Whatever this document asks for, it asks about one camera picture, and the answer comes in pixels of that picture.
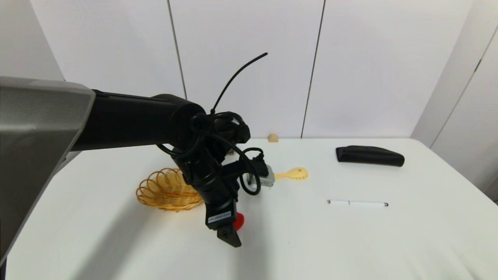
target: black case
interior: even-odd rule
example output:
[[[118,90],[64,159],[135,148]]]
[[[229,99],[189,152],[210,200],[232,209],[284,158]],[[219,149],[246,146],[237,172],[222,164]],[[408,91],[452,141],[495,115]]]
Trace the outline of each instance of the black case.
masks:
[[[369,146],[347,146],[336,148],[339,162],[372,163],[403,166],[404,156],[388,149]]]

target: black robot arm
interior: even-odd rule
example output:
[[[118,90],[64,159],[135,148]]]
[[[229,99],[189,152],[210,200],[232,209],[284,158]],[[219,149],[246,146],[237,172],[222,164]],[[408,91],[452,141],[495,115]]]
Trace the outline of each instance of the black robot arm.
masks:
[[[268,176],[268,169],[262,150],[242,151],[236,146],[250,138],[242,117],[233,112],[216,114],[215,108],[236,75],[265,55],[244,65],[230,79],[209,115],[201,106],[169,94],[146,98],[94,90],[96,97],[87,124],[72,150],[157,145],[173,158],[185,182],[203,198],[207,227],[217,230],[221,240],[239,247],[241,242],[233,226],[240,188],[237,179],[248,194],[257,195],[261,188],[259,176]],[[165,143],[174,149],[169,150]],[[223,166],[230,150],[240,158]],[[260,155],[249,159],[249,150],[259,150]],[[246,187],[245,173],[256,178],[255,190]]]

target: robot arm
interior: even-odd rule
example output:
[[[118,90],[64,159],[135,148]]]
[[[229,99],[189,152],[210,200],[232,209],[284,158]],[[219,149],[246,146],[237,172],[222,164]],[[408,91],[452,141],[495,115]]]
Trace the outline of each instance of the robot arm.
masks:
[[[245,67],[228,82],[224,91]],[[105,93],[82,85],[0,77],[0,265],[44,188],[69,151],[155,144],[182,170],[206,204],[206,225],[226,243],[241,246],[237,219],[239,184],[251,195],[268,169],[236,144],[250,132],[232,112],[206,115],[201,106],[162,94],[151,98]],[[169,150],[163,146],[174,147]],[[240,160],[222,165],[229,150]],[[242,175],[256,177],[256,191]]]

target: label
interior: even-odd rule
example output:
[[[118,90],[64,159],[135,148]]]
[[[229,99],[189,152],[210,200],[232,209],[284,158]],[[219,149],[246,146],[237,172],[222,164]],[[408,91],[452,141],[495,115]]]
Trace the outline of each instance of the label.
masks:
[[[214,223],[214,222],[219,221],[219,220],[226,219],[226,218],[230,217],[231,215],[232,215],[232,212],[228,211],[228,212],[224,212],[224,213],[221,213],[221,214],[218,214],[215,216],[211,216],[208,218],[208,224]]]

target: white backdrop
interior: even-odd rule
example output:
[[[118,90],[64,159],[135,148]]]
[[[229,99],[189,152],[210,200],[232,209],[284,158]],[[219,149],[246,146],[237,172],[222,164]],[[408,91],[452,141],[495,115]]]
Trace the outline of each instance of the white backdrop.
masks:
[[[303,137],[410,137],[471,4],[327,1]]]
[[[121,94],[184,97],[166,1],[32,3],[67,81]]]
[[[66,80],[184,97],[167,0],[32,0]],[[253,137],[409,137],[472,0],[171,0],[186,97]]]
[[[239,113],[253,137],[298,138],[323,0],[172,0],[187,98],[206,111],[230,77],[218,112]]]

